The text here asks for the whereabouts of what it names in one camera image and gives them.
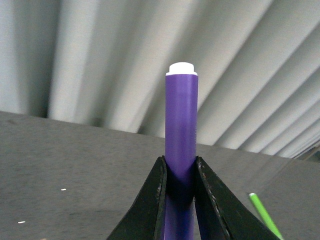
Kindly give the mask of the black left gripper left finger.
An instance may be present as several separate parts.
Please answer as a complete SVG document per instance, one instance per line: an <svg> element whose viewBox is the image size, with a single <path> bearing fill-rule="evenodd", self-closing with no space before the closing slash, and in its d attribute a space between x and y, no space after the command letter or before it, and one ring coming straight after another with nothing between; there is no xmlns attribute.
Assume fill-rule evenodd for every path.
<svg viewBox="0 0 320 240"><path fill-rule="evenodd" d="M155 161L130 209L108 240L162 240L165 231L167 166Z"/></svg>

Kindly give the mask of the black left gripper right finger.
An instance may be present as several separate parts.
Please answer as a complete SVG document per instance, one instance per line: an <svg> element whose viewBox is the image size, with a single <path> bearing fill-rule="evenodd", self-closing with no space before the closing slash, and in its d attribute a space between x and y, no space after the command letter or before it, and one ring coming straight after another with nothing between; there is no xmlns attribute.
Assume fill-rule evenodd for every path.
<svg viewBox="0 0 320 240"><path fill-rule="evenodd" d="M202 240L277 240L202 157L196 157L194 198Z"/></svg>

